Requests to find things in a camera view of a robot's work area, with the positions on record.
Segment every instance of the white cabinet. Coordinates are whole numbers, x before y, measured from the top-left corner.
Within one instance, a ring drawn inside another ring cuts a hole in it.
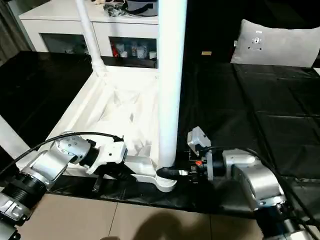
[[[22,23],[37,52],[70,53],[68,50],[85,41],[79,21],[22,20]]]
[[[133,46],[145,47],[146,59],[149,52],[152,58],[157,55],[158,17],[109,17],[102,4],[85,4],[101,56],[114,56],[116,46],[125,48],[123,57],[136,58]],[[37,52],[88,53],[75,0],[51,0],[19,18]]]

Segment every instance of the glass cabinet door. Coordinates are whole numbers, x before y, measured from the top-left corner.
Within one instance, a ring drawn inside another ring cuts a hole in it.
[[[156,39],[110,36],[109,41],[113,57],[157,60]]]
[[[51,53],[89,54],[86,41],[80,34],[40,33]]]

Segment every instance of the white pillow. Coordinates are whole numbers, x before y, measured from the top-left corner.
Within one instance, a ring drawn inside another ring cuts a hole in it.
[[[320,49],[320,27],[269,28],[243,19],[233,64],[311,67]]]

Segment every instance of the tile floor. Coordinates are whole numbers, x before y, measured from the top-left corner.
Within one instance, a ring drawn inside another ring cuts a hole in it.
[[[254,220],[47,194],[22,240],[261,240]]]

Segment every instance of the robotic arm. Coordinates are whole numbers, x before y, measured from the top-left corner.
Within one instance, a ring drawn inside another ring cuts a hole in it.
[[[19,240],[15,226],[29,220],[33,208],[64,173],[68,164],[80,164],[88,174],[98,174],[99,167],[119,164],[127,153],[123,141],[95,148],[92,140],[69,136],[56,140],[49,150],[40,152],[0,192],[0,240]]]
[[[211,141],[200,127],[188,133],[188,145],[201,158],[191,166],[192,181],[196,183],[202,176],[209,181],[224,178],[240,182],[265,240],[311,240],[295,221],[276,176],[259,158],[240,149],[210,150],[201,156],[201,149],[209,149]]]

